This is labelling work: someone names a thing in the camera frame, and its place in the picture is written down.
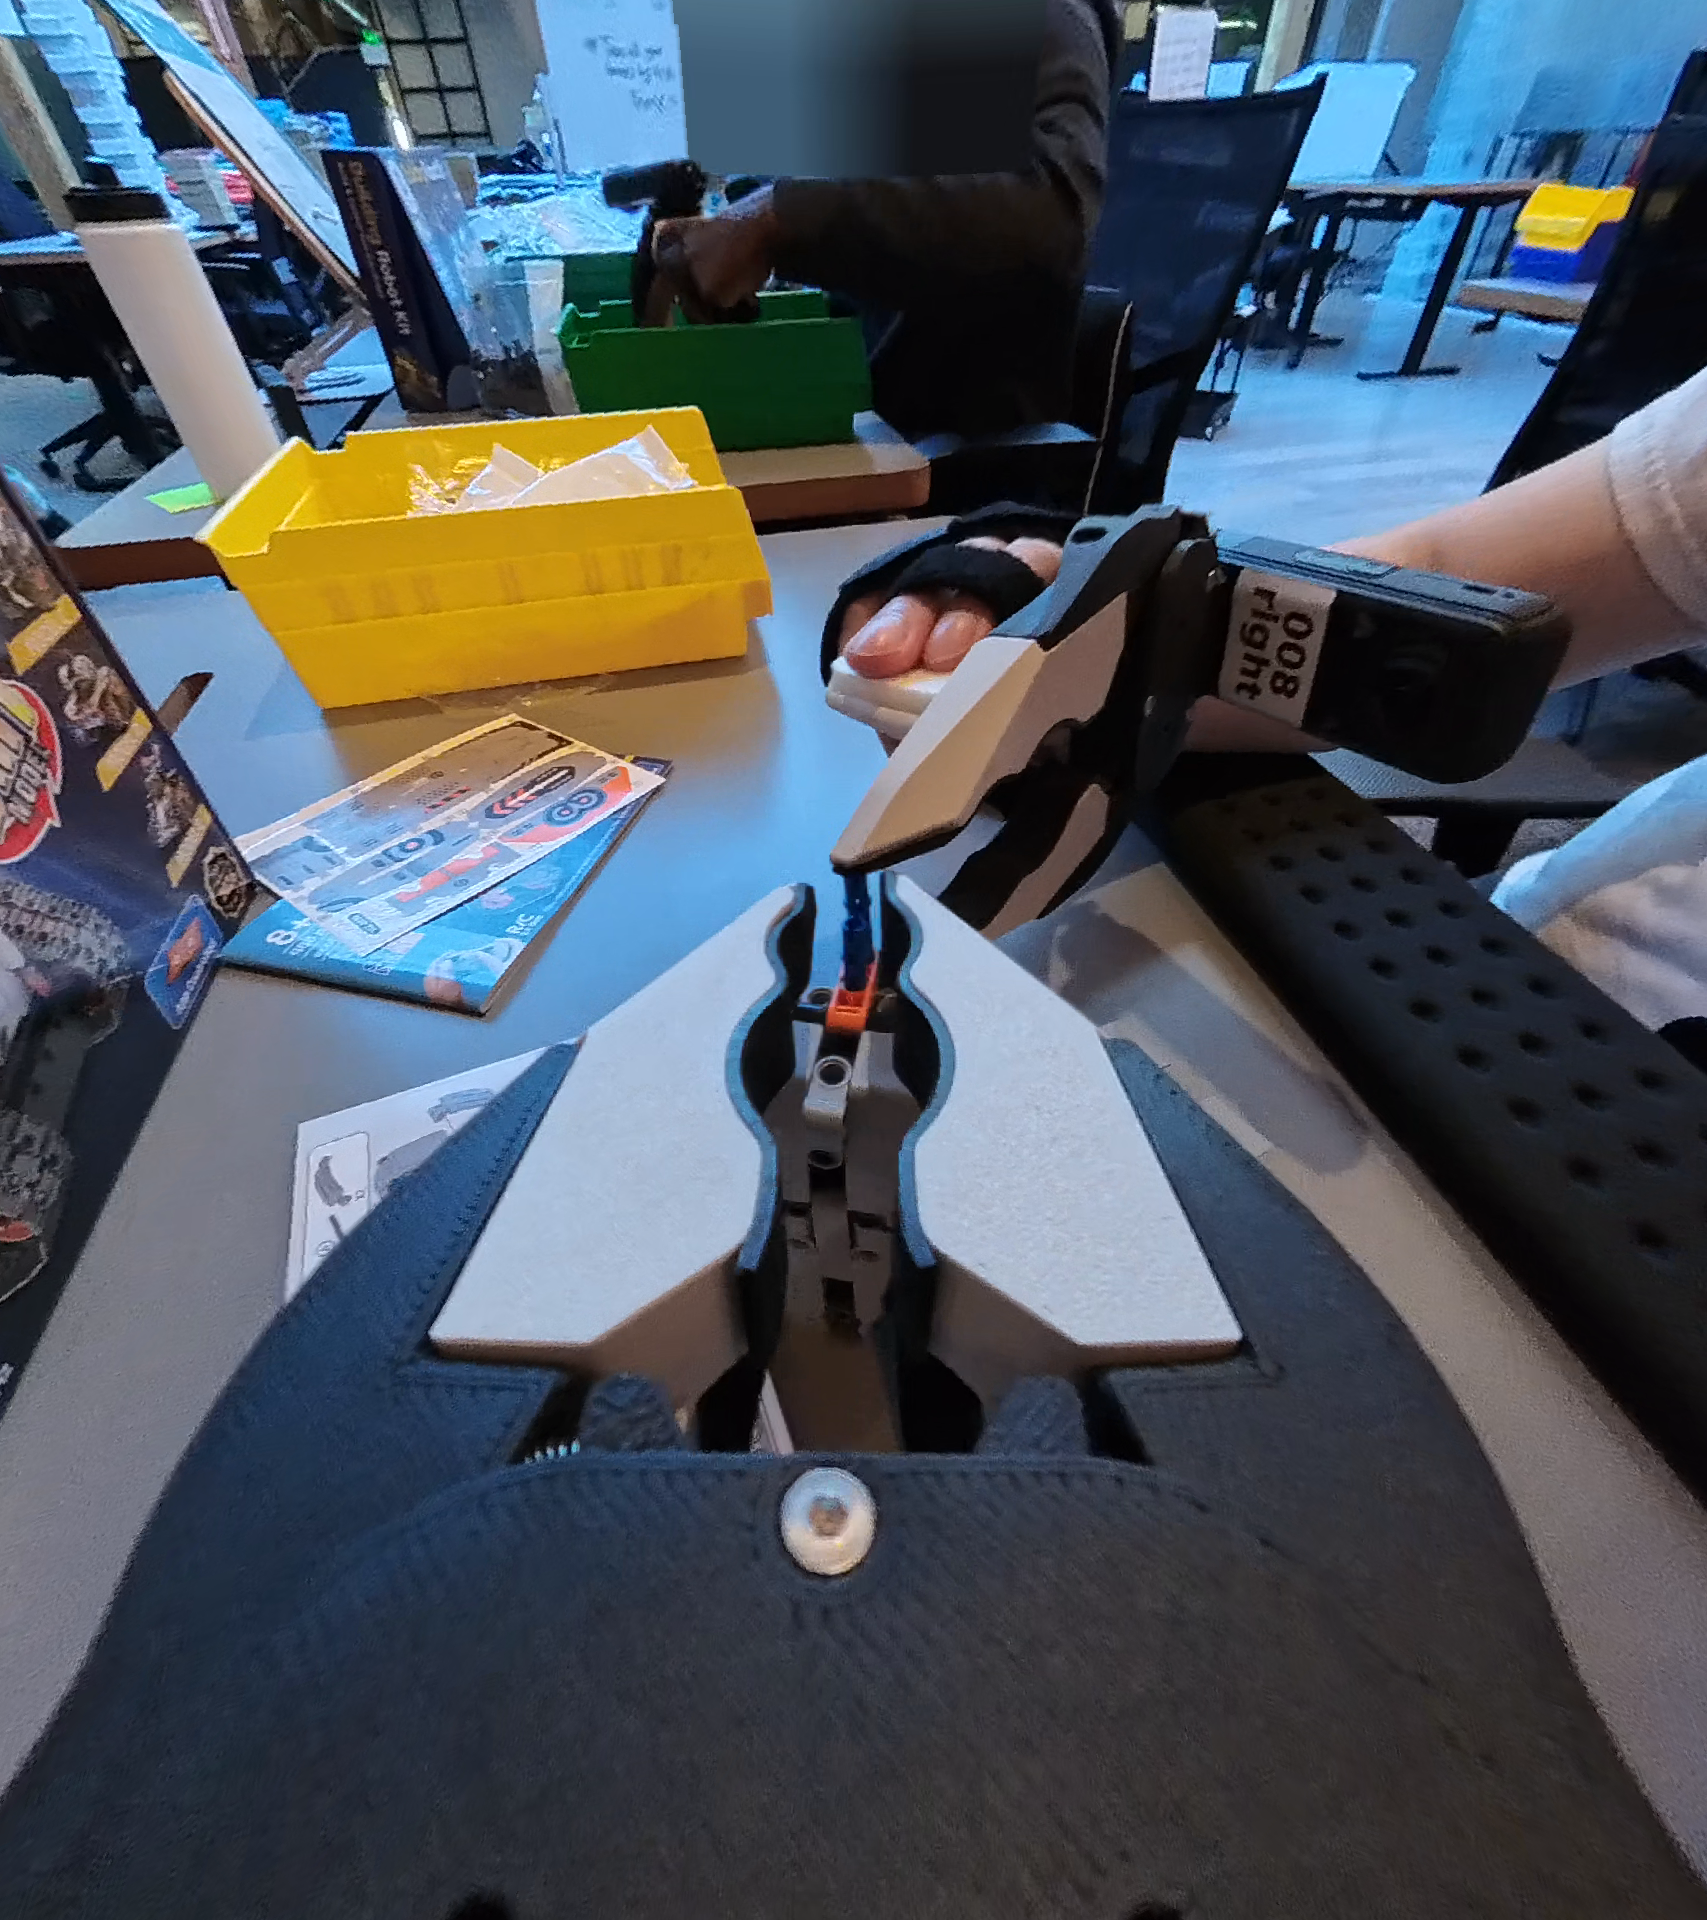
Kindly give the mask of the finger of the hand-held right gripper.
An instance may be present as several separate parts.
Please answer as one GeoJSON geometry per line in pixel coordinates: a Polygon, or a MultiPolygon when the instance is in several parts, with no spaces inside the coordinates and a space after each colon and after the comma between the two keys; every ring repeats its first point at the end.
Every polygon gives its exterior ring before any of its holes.
{"type": "Polygon", "coordinates": [[[982,806],[1000,831],[940,888],[938,901],[994,940],[1050,916],[1118,844],[1136,798],[1138,719],[1106,719],[1046,734],[1020,768],[1008,748],[968,768],[972,819],[982,806]]]}
{"type": "Polygon", "coordinates": [[[834,709],[906,732],[842,831],[834,870],[872,873],[942,847],[996,785],[1040,762],[1052,732],[1094,723],[1120,675],[1128,623],[1120,597],[1054,646],[996,633],[948,677],[876,681],[836,661],[834,709]]]}

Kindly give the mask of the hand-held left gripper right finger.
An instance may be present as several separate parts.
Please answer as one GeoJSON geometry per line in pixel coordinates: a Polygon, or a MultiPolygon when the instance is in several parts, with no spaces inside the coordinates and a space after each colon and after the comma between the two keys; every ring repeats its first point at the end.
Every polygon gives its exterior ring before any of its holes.
{"type": "Polygon", "coordinates": [[[884,884],[882,925],[928,1355],[986,1411],[1026,1378],[1236,1357],[1242,1324],[1100,1031],[916,880],[884,884]]]}

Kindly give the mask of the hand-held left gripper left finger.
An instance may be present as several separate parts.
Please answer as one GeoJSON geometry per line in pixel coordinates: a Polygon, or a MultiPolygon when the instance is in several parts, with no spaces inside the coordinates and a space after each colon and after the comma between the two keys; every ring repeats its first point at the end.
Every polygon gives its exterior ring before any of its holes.
{"type": "Polygon", "coordinates": [[[764,1425],[778,1150],[749,1041],[770,1020],[772,1086],[814,961],[816,897],[776,887],[571,1048],[429,1342],[463,1365],[655,1383],[701,1439],[764,1425]]]}

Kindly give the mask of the grey toy robot model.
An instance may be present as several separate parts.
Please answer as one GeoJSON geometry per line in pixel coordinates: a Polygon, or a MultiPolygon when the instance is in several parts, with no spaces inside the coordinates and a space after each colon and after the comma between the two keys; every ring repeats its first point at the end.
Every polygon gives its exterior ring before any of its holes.
{"type": "Polygon", "coordinates": [[[902,1003],[882,962],[812,988],[770,1107],[784,1305],[770,1386],[800,1453],[908,1453],[932,1269],[914,1260],[904,1149],[922,1102],[896,1066],[902,1003]]]}

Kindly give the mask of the person's right forearm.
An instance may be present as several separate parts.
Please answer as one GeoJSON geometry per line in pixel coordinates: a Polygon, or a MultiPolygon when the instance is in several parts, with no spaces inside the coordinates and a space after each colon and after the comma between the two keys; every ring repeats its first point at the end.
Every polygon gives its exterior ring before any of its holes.
{"type": "Polygon", "coordinates": [[[1340,541],[1336,552],[1552,600],[1570,624],[1556,692],[1706,637],[1642,566],[1612,499],[1606,445],[1390,532],[1340,541]]]}

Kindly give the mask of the grey desk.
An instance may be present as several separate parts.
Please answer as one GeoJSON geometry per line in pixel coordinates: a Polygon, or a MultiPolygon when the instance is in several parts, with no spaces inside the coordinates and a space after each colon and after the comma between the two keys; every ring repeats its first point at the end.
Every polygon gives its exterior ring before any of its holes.
{"type": "MultiPolygon", "coordinates": [[[[766,541],[741,661],[325,713],[243,599],[93,597],[143,690],[211,690],[179,742],[253,833],[509,705],[675,761],[489,1020],[223,970],[0,1425],[0,1790],[99,1633],[195,1429],[285,1300],[297,1128],[571,1039],[826,855],[880,762],[824,705],[818,634],[896,526],[766,541]]],[[[1010,955],[1140,1044],[1340,1239],[1408,1322],[1524,1525],[1588,1692],[1707,1882],[1707,1510],[1364,1108],[1146,840],[1010,955]]]]}

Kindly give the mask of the white instruction booklet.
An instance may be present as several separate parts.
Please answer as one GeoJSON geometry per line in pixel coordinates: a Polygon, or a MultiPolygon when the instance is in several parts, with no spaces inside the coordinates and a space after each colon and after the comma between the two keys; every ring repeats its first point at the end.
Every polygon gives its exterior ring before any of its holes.
{"type": "Polygon", "coordinates": [[[285,1299],[293,1300],[393,1189],[545,1055],[535,1048],[305,1120],[295,1142],[285,1299]]]}

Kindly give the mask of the brown-edged grey table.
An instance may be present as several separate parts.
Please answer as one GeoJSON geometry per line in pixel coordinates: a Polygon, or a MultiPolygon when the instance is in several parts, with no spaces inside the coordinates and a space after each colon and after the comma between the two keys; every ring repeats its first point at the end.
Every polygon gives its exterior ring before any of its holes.
{"type": "MultiPolygon", "coordinates": [[[[862,524],[916,516],[932,499],[932,462],[876,414],[856,416],[848,445],[731,450],[723,455],[727,481],[745,492],[762,530],[862,524]]],[[[57,550],[73,582],[89,595],[215,580],[225,575],[199,539],[213,507],[171,510],[161,492],[201,482],[187,448],[113,492],[99,509],[61,535],[57,550]]]]}

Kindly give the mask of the black rolling cart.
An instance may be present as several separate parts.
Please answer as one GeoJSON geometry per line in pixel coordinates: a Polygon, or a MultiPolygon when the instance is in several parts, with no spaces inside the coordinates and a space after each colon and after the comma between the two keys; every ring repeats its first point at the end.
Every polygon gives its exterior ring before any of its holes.
{"type": "Polygon", "coordinates": [[[1186,404],[1178,439],[1212,443],[1230,425],[1258,321],[1260,302],[1246,286],[1222,325],[1200,386],[1186,404]]]}

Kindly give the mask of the green plastic bin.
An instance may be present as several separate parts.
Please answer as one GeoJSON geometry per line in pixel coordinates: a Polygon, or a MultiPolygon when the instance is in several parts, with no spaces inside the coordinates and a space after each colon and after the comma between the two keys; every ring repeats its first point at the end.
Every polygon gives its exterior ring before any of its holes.
{"type": "Polygon", "coordinates": [[[818,291],[768,292],[743,325],[643,326],[629,301],[571,305],[559,338],[583,413],[695,409],[721,452],[848,445],[872,413],[862,325],[818,291]]]}
{"type": "MultiPolygon", "coordinates": [[[[629,305],[633,264],[633,252],[569,252],[563,259],[567,305],[583,312],[629,305]]],[[[766,325],[826,322],[836,312],[818,291],[770,291],[760,296],[757,318],[766,325]]]]}

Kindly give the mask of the printed sticker sheet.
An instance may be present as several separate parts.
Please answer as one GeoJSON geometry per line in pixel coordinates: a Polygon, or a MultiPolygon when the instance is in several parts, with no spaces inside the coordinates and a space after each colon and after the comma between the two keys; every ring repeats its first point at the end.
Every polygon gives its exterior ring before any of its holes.
{"type": "Polygon", "coordinates": [[[511,713],[247,834],[259,883],[371,956],[645,802],[635,758],[511,713]]]}

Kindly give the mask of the clear plastic bags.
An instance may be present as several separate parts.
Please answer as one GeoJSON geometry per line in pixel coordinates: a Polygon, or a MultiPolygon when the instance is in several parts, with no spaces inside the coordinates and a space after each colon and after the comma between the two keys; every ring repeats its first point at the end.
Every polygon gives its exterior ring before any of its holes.
{"type": "Polygon", "coordinates": [[[619,445],[565,462],[535,462],[505,445],[487,459],[465,459],[435,478],[415,465],[411,516],[467,516],[507,510],[579,507],[691,492],[701,486],[655,427],[619,445]]]}

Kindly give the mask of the yellow and blue bin stack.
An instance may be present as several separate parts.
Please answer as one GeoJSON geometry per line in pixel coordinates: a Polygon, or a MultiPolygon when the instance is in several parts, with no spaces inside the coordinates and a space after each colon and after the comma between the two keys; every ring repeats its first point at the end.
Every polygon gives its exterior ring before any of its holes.
{"type": "Polygon", "coordinates": [[[1542,180],[1520,209],[1506,276],[1542,284],[1596,284],[1634,206],[1634,185],[1542,180]]]}

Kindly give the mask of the wood-topped table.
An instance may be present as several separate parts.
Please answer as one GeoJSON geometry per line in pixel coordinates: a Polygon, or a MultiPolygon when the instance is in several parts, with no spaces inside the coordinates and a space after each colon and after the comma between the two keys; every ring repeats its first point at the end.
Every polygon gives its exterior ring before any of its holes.
{"type": "Polygon", "coordinates": [[[1290,185],[1282,194],[1280,209],[1296,222],[1304,238],[1304,292],[1300,295],[1298,312],[1288,334],[1288,372],[1296,372],[1316,345],[1336,349],[1344,345],[1344,338],[1320,338],[1314,326],[1338,252],[1342,227],[1352,222],[1356,227],[1368,222],[1414,227],[1426,211],[1444,206],[1454,213],[1454,228],[1446,238],[1440,264],[1404,357],[1394,368],[1360,372],[1360,381],[1386,382],[1458,377],[1460,366],[1430,364],[1428,351],[1434,345],[1442,314],[1462,274],[1476,227],[1484,215],[1524,204],[1538,185],[1540,178],[1534,176],[1494,180],[1418,180],[1394,176],[1386,180],[1290,185]]]}

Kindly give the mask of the black perforated panel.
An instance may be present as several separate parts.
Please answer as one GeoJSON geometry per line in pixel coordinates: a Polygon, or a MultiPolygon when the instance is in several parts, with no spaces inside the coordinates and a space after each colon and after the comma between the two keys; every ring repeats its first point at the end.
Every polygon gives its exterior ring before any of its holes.
{"type": "Polygon", "coordinates": [[[1707,1076],[1308,762],[1188,766],[1142,825],[1707,1507],[1707,1076]]]}

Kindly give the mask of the yellow plastic bin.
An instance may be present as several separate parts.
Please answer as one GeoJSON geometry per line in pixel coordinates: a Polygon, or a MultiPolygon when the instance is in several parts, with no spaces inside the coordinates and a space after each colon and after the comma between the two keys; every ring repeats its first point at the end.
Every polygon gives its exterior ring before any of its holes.
{"type": "Polygon", "coordinates": [[[772,613],[745,495],[703,413],[669,407],[291,443],[199,541],[321,709],[741,661],[772,613]],[[685,490],[415,513],[497,450],[565,468],[657,433],[685,490]]]}

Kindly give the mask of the black mesh office chair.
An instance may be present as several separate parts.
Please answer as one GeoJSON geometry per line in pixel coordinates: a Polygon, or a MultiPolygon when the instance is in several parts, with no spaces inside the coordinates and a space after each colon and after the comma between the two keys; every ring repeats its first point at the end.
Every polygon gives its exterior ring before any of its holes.
{"type": "Polygon", "coordinates": [[[1707,368],[1707,52],[1682,67],[1604,274],[1490,489],[1610,435],[1707,368]]]}
{"type": "Polygon", "coordinates": [[[1088,507],[1126,516],[1162,501],[1166,473],[1250,280],[1324,82],[1236,100],[1120,93],[1090,286],[1132,312],[1088,507]]]}

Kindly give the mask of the blue robot kit box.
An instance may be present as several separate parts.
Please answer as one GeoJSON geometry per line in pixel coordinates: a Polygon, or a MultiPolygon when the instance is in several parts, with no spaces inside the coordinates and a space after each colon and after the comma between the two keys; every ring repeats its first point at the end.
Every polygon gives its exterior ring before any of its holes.
{"type": "Polygon", "coordinates": [[[403,409],[483,413],[489,330],[463,273],[467,209],[447,156],[353,147],[327,152],[325,169],[403,409]]]}
{"type": "Polygon", "coordinates": [[[0,1425],[253,901],[0,465],[0,1425]]]}

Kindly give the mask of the whiteboard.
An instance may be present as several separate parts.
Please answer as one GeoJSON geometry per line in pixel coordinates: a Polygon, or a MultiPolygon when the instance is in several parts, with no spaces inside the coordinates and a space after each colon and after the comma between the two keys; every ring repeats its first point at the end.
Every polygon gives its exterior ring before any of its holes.
{"type": "Polygon", "coordinates": [[[689,158],[673,2],[539,2],[547,99],[569,170],[689,158]]]}

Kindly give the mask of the white water bottle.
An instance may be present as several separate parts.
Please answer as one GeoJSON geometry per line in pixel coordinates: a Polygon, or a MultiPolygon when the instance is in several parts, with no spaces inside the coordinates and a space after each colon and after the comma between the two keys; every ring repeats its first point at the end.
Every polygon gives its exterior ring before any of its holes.
{"type": "Polygon", "coordinates": [[[199,254],[145,188],[77,186],[75,230],[201,481],[227,502],[283,445],[199,254]]]}

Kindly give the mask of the board on wooden easel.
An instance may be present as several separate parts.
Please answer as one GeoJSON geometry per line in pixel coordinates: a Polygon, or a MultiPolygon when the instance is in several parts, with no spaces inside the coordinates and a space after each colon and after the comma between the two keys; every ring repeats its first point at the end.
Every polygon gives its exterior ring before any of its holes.
{"type": "Polygon", "coordinates": [[[147,2],[105,2],[103,9],[163,61],[169,86],[189,119],[251,180],[257,204],[275,211],[345,295],[345,317],[291,360],[289,378],[297,392],[307,401],[359,394],[359,382],[369,378],[359,360],[351,358],[347,372],[339,377],[329,372],[341,355],[351,352],[353,340],[373,329],[333,186],[297,152],[291,139],[271,125],[229,68],[203,50],[165,9],[147,2]]]}

